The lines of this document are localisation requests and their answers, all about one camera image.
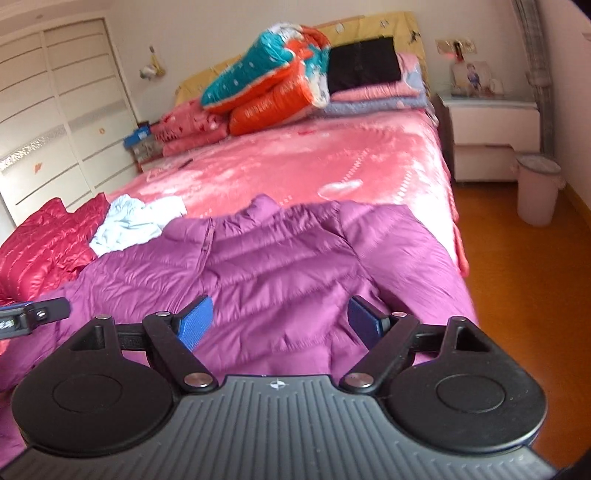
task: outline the circular pad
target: circular pad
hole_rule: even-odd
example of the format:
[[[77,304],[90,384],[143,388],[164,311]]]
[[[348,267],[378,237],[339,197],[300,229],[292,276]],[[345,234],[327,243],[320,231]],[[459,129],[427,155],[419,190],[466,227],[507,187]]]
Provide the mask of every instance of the circular pad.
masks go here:
[[[437,396],[445,405],[464,413],[484,413],[499,407],[505,390],[481,375],[452,375],[439,382]]]
[[[540,386],[510,358],[453,352],[395,377],[387,409],[415,439],[474,455],[531,443],[546,401]]]
[[[97,413],[112,407],[120,399],[123,387],[104,375],[76,375],[60,383],[53,391],[56,403],[77,413]]]
[[[12,413],[29,445],[66,457],[108,455],[162,425],[173,406],[168,382],[120,353],[95,352],[56,352],[17,387]]]

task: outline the white wall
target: white wall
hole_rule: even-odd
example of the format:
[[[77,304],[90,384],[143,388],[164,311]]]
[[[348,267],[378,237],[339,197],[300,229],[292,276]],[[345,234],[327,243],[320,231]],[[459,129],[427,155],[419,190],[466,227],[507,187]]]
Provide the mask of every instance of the white wall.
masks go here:
[[[437,53],[436,38],[467,37],[506,90],[526,92],[527,62],[511,0],[118,0],[108,27],[140,119],[156,120],[174,102],[185,78],[248,48],[277,21],[314,25],[359,14],[415,12],[435,90],[449,88],[450,60]],[[167,75],[139,78],[153,45]]]
[[[4,243],[10,234],[14,231],[14,223],[12,217],[4,205],[4,200],[0,196],[0,245]]]
[[[556,101],[556,159],[591,207],[591,21],[570,0],[538,0]]]
[[[0,0],[0,43],[24,28],[60,24],[66,17],[106,10],[112,0]]]

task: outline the sliding wardrobe door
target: sliding wardrobe door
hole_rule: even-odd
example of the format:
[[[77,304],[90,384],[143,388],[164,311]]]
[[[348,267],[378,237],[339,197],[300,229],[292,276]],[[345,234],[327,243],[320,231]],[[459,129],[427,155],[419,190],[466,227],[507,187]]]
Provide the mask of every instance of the sliding wardrobe door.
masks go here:
[[[123,139],[135,119],[102,20],[44,33],[48,67],[86,180],[110,193],[137,175]]]
[[[40,35],[0,46],[0,193],[16,225],[90,191],[51,88]]]
[[[102,20],[0,46],[0,193],[16,225],[132,180],[122,142],[136,127]]]

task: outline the pink blanket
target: pink blanket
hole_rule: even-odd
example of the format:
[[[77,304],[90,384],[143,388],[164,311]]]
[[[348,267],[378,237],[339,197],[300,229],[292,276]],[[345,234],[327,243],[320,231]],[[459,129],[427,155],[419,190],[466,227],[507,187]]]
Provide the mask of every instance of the pink blanket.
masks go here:
[[[165,157],[217,143],[229,134],[228,119],[204,111],[200,99],[174,107],[159,123],[152,125],[151,131],[164,143]]]
[[[325,200],[406,204],[468,274],[433,121],[422,111],[308,120],[172,158],[118,192],[179,195],[189,216],[242,209],[259,193],[283,206]]]

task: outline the pink bedspread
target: pink bedspread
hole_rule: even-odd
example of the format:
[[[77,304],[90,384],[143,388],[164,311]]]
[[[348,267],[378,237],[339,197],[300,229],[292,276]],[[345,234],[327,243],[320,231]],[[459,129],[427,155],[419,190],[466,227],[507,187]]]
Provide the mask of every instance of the pink bedspread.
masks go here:
[[[467,275],[449,179],[433,121],[421,111],[398,111],[230,138],[173,157],[110,198],[127,193],[150,202],[179,195],[189,216],[200,218],[236,212],[259,193],[281,205],[403,203]]]

